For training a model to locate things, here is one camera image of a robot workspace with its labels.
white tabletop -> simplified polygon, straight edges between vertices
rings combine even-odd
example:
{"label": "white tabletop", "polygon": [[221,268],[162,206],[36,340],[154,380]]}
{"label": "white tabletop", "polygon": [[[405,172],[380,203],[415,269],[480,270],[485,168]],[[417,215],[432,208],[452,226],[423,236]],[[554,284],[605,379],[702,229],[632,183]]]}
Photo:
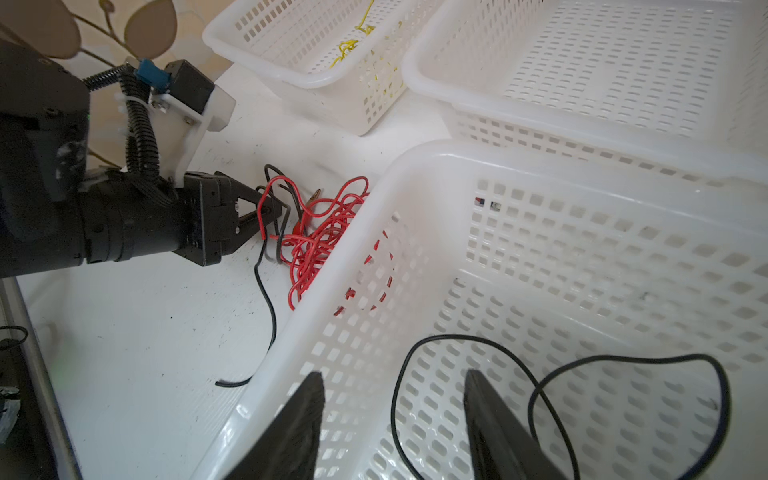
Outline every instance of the white tabletop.
{"label": "white tabletop", "polygon": [[[305,198],[317,188],[334,195],[358,175],[375,186],[402,152],[448,137],[437,105],[411,91],[356,137],[289,111],[244,68],[217,84],[237,107],[227,128],[206,134],[190,169],[252,186],[264,184],[265,163]],[[241,391],[214,382],[250,376],[270,339],[253,278],[260,244],[204,268],[161,253],[19,278],[86,479],[189,478]],[[279,335],[290,318],[288,270],[265,261],[260,272]]]}

beige wall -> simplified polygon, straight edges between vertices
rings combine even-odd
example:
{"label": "beige wall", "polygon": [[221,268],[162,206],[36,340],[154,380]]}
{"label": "beige wall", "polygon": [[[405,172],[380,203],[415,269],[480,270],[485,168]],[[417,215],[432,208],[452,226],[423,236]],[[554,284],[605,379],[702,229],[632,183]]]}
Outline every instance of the beige wall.
{"label": "beige wall", "polygon": [[[117,65],[135,54],[152,58],[160,68],[185,58],[215,80],[230,62],[215,55],[200,37],[205,25],[231,2],[3,0],[0,35],[36,48],[80,78],[109,68],[96,57]],[[91,96],[89,147],[123,165],[126,118],[114,99],[119,91],[112,85]],[[99,163],[95,157],[88,162]]]}

yellow wire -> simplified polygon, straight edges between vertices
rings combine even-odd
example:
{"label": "yellow wire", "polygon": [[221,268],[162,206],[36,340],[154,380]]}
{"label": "yellow wire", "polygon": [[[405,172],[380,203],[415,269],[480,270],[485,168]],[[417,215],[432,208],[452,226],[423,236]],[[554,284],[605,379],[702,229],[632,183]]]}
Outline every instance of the yellow wire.
{"label": "yellow wire", "polygon": [[[368,4],[368,9],[366,10],[366,14],[362,16],[362,20],[360,21],[360,25],[357,25],[355,27],[355,30],[360,30],[362,33],[366,34],[366,37],[368,35],[371,35],[371,32],[375,27],[372,27],[371,25],[366,25],[365,28],[362,27],[362,24],[366,23],[366,18],[368,18],[368,13],[371,11],[371,7],[373,7],[373,2],[375,0],[371,0],[371,2]],[[343,41],[339,44],[339,51],[341,52],[341,55],[336,57],[336,60],[333,61],[331,66],[329,68],[333,68],[334,65],[336,65],[337,62],[342,61],[346,56],[355,49],[357,46],[358,41],[357,40],[347,40]]]}

empty white basket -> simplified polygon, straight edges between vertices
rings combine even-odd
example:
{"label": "empty white basket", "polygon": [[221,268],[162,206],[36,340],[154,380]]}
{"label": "empty white basket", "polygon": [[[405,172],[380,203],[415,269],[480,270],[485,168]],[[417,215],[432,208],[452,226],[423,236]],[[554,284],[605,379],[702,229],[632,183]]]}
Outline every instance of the empty white basket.
{"label": "empty white basket", "polygon": [[454,137],[768,180],[766,0],[446,0],[403,69]]}
{"label": "empty white basket", "polygon": [[[205,29],[216,53],[297,109],[365,134],[404,91],[402,56],[442,0],[236,0]],[[339,43],[356,48],[331,68]]]}
{"label": "empty white basket", "polygon": [[[436,333],[493,339],[539,378],[598,353],[711,353],[727,368],[734,404],[710,478],[762,478],[768,209],[724,192],[521,148],[438,142],[407,152],[277,336],[194,478],[226,474],[313,370],[326,387],[315,478],[409,478],[389,403],[409,347]],[[467,368],[483,371],[525,424],[532,388],[514,364],[483,345],[429,344],[410,363],[397,416],[426,478],[472,478]],[[709,442],[719,408],[704,363],[596,363],[547,391],[583,478],[600,480],[676,478]],[[543,408],[536,422],[543,450],[570,476]]]}

tangled red wire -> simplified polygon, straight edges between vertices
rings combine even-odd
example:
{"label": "tangled red wire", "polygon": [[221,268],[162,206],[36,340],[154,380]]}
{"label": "tangled red wire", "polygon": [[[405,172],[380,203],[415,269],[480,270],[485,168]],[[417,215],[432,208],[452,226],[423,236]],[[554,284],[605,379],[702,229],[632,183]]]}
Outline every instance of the tangled red wire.
{"label": "tangled red wire", "polygon": [[[341,187],[335,198],[318,198],[309,205],[305,205],[299,194],[299,188],[293,180],[282,175],[272,178],[266,185],[264,195],[261,196],[257,206],[259,228],[261,229],[261,238],[264,241],[266,241],[266,231],[264,230],[264,220],[261,217],[261,207],[267,194],[270,192],[270,188],[278,180],[283,180],[293,187],[296,191],[299,205],[304,212],[301,221],[293,228],[293,234],[283,237],[282,247],[292,247],[292,258],[287,259],[282,252],[280,253],[283,262],[290,265],[290,281],[293,285],[288,292],[288,306],[290,306],[291,310],[294,310],[296,307],[293,305],[293,295],[295,294],[296,300],[300,301],[302,294],[310,287],[310,284],[320,271],[320,267],[325,264],[334,246],[339,242],[339,239],[349,226],[349,222],[355,217],[356,207],[362,205],[366,197],[368,197],[369,184],[366,177],[355,177]],[[344,194],[344,190],[358,180],[366,182],[362,193]],[[315,207],[320,204],[330,205],[322,213],[315,213]],[[325,218],[325,220],[312,233],[307,233],[313,218]],[[277,240],[278,236],[272,235],[271,238]]]}

